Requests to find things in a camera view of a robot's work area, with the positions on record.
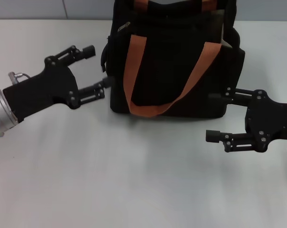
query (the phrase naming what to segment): white wall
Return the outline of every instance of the white wall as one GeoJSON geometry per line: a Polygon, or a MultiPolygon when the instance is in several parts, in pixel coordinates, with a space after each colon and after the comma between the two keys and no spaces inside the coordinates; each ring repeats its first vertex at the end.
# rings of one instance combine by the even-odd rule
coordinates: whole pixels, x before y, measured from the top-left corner
{"type": "MultiPolygon", "coordinates": [[[[114,0],[0,0],[0,19],[111,19],[113,3],[114,0]]],[[[237,19],[287,20],[287,0],[238,0],[237,19]]]]}

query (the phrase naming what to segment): black bag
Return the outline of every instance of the black bag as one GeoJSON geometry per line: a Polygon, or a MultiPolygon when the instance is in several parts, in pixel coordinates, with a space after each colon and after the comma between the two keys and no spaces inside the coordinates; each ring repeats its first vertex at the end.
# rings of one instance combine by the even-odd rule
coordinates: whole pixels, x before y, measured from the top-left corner
{"type": "Polygon", "coordinates": [[[101,59],[115,78],[111,109],[144,117],[222,117],[226,104],[209,95],[229,95],[241,74],[245,53],[235,16],[236,0],[116,0],[101,59]]]}

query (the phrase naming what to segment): cable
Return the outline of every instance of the cable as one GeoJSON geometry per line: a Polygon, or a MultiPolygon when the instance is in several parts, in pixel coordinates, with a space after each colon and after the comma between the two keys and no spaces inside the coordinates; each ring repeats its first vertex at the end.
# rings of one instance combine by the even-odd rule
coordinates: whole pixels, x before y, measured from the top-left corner
{"type": "Polygon", "coordinates": [[[22,75],[30,79],[30,76],[28,76],[27,74],[22,73],[22,75]]]}

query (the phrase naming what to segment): orange bag handle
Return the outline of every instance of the orange bag handle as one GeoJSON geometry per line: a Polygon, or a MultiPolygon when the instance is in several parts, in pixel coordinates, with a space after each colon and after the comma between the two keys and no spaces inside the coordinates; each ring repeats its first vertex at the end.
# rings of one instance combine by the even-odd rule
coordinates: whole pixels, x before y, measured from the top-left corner
{"type": "Polygon", "coordinates": [[[146,43],[146,37],[140,37],[136,35],[131,36],[129,52],[127,55],[123,76],[123,88],[130,109],[130,113],[142,117],[154,117],[163,114],[174,103],[181,100],[185,95],[187,95],[191,91],[191,89],[197,84],[199,79],[203,76],[203,74],[210,67],[210,65],[213,63],[214,59],[219,54],[222,46],[221,44],[209,42],[206,42],[204,44],[204,48],[201,52],[201,55],[192,73],[190,74],[181,95],[176,100],[171,103],[159,106],[137,106],[132,102],[131,98],[141,61],[143,58],[146,43]]]}
{"type": "MultiPolygon", "coordinates": [[[[214,11],[217,9],[217,0],[201,0],[201,11],[214,11]]],[[[148,11],[148,0],[134,0],[134,9],[137,12],[146,13],[148,11]]]]}

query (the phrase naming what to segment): table surface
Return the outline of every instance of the table surface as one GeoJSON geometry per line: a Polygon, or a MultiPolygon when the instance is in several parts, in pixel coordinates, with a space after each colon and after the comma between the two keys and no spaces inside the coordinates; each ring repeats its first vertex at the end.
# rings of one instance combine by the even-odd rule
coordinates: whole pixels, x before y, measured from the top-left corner
{"type": "MultiPolygon", "coordinates": [[[[238,88],[287,103],[287,22],[236,22],[246,59],[238,88]]],[[[105,77],[111,21],[0,20],[0,88],[9,71],[37,75],[76,45],[79,88],[105,77]]],[[[0,138],[0,228],[287,228],[287,141],[265,154],[225,153],[205,130],[243,133],[246,108],[216,120],[143,120],[106,99],[54,105],[0,138]]]]}

